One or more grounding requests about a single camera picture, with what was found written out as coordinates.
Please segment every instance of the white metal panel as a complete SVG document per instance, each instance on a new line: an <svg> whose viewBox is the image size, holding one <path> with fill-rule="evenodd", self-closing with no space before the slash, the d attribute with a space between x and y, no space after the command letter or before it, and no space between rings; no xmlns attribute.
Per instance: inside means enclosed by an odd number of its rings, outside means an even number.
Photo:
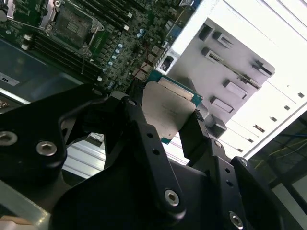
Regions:
<svg viewBox="0 0 307 230"><path fill-rule="evenodd" d="M246 150L251 145L251 143L248 140L241 137L240 135L238 135L237 133L235 133L230 129L221 135L220 140L233 146L235 149L240 149L240 150Z"/></svg>
<svg viewBox="0 0 307 230"><path fill-rule="evenodd" d="M307 95L306 15L306 4L299 0L224 0L209 16L275 67L275 75L226 124L241 136L254 134L254 142L239 156L250 158L306 110L306 96L298 96ZM256 130L255 124L265 133Z"/></svg>

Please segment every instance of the motherboard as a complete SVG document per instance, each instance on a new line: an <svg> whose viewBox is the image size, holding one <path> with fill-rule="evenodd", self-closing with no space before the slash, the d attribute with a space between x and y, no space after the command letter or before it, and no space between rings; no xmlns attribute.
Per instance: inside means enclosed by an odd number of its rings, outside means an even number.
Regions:
<svg viewBox="0 0 307 230"><path fill-rule="evenodd" d="M145 81L196 10L190 0L0 0L0 38L108 91Z"/></svg>

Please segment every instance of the green circuit board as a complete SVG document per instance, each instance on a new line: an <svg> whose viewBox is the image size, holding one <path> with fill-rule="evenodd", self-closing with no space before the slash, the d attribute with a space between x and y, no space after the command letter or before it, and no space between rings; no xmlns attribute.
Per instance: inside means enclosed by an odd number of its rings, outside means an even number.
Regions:
<svg viewBox="0 0 307 230"><path fill-rule="evenodd" d="M147 79L195 11L182 0L4 2L1 39L83 82L122 92L133 79Z"/></svg>

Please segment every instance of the black plastic part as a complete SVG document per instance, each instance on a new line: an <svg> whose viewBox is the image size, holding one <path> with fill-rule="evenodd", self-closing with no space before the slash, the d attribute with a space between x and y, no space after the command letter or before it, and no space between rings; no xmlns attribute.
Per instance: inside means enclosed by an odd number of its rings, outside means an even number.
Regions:
<svg viewBox="0 0 307 230"><path fill-rule="evenodd" d="M236 173L223 146L209 137L204 122L197 119L197 113L189 118L179 133L185 157L190 159L188 166L206 173L212 181L217 194L217 229L237 229L229 220L230 212L236 213L243 226L247 226Z"/></svg>
<svg viewBox="0 0 307 230"><path fill-rule="evenodd" d="M107 98L107 94L99 96L92 89L82 85L1 114L0 131L11 131L18 140L11 146L0 146L0 178L35 184L57 178L67 156L65 138L78 113ZM64 129L67 137L62 135ZM36 145L41 141L53 142L57 152L49 157L38 154Z"/></svg>
<svg viewBox="0 0 307 230"><path fill-rule="evenodd" d="M235 157L231 164L236 171L247 219L255 229L284 230L275 202L277 198L252 165L248 162L246 166L242 160L245 159Z"/></svg>

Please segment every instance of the capacitor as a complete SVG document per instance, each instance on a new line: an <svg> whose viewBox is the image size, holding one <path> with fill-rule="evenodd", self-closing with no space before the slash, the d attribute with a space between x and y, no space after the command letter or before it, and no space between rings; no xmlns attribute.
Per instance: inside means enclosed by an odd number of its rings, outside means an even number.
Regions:
<svg viewBox="0 0 307 230"><path fill-rule="evenodd" d="M111 89L113 88L113 86L114 86L114 82L111 81L111 82L109 83L107 89L108 89L108 90L111 90Z"/></svg>
<svg viewBox="0 0 307 230"><path fill-rule="evenodd" d="M24 35L24 39L27 40L27 41L31 41L32 40L32 36L28 35L28 34L25 34Z"/></svg>

